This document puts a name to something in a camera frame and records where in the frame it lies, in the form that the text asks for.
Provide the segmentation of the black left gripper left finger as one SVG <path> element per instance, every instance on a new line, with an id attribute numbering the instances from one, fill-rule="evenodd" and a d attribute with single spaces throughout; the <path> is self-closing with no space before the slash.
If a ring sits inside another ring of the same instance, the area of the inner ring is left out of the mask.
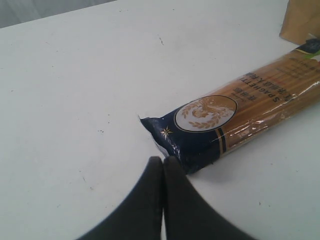
<path id="1" fill-rule="evenodd" d="M 152 156 L 121 204 L 80 240 L 160 240 L 164 207 L 164 168 Z"/>

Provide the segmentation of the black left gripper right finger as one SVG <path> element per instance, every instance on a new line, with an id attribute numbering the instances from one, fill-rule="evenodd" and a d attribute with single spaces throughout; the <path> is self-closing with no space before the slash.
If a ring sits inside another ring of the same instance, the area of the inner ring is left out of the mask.
<path id="1" fill-rule="evenodd" d="M 196 191 L 178 160 L 163 161 L 164 219 L 168 240 L 248 240 L 249 235 L 223 218 Z"/>

